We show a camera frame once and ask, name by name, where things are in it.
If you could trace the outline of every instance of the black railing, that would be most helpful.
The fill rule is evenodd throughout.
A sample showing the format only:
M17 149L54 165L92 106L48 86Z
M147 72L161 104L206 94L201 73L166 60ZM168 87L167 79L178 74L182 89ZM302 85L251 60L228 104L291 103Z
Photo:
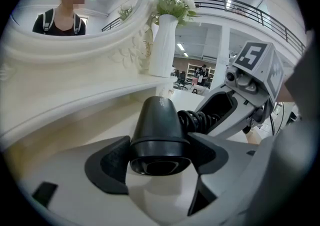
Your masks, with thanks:
M238 0L230 1L231 2L228 3L228 0L195 0L195 6L197 8L224 10L226 12L238 14L249 18L277 33L296 51L298 51L298 53L300 53L301 55L303 54L306 46L299 40L299 38L297 38L296 35L292 33L292 31L290 31L277 19L252 5L243 3Z
M112 22L110 22L108 25L104 26L101 30L104 31L108 31L111 30L112 28L117 27L120 24L120 17L113 20Z

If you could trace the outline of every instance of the backpack strap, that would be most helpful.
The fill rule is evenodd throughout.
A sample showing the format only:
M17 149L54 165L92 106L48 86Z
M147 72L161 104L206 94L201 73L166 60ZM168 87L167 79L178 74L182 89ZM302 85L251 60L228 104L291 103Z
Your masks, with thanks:
M43 34L49 31L55 19L55 10L50 9L43 14Z
M75 13L73 17L73 32L74 35L78 35L80 28L81 28L81 19L80 17Z

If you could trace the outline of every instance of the person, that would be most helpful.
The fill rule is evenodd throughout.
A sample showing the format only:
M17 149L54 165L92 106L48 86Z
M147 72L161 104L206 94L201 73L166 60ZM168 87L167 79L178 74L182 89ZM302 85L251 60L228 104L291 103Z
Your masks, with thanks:
M194 76L194 77L197 77L197 76L199 75L199 72L200 72L200 68L196 67L196 68L194 69L193 76Z
M202 65L202 69L199 72L199 75L202 76L202 81L198 82L198 86L203 86L209 77L209 72L207 70L207 65Z
M38 16L32 31L51 36L80 36L86 34L86 25L74 12L85 0L61 0L57 8Z

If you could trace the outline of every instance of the green leaves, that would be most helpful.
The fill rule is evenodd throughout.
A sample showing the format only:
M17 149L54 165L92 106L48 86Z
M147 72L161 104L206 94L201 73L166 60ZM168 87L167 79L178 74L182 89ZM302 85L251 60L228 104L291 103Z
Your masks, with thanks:
M153 13L153 16L161 15L172 15L178 19L178 25L186 25L186 19L191 19L197 17L197 13L193 10L190 10L188 6L189 3L186 3L188 0L156 0L156 11Z
M128 16L132 13L132 11L133 11L132 6L130 6L128 9L123 9L123 7L121 6L121 9L118 11L119 18L122 21L125 21L128 18Z
M197 13L196 13L195 11L189 10L189 11L188 11L188 15L189 15L190 17L194 17L194 16L197 15Z

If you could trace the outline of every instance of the balcony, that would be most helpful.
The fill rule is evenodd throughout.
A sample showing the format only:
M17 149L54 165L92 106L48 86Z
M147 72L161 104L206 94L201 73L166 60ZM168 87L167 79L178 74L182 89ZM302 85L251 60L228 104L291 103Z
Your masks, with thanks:
M223 10L255 21L283 38L300 55L302 55L306 49L306 46L300 41L300 39L297 38L297 36L286 26L271 15L252 5L238 0L196 0L195 5L197 8Z

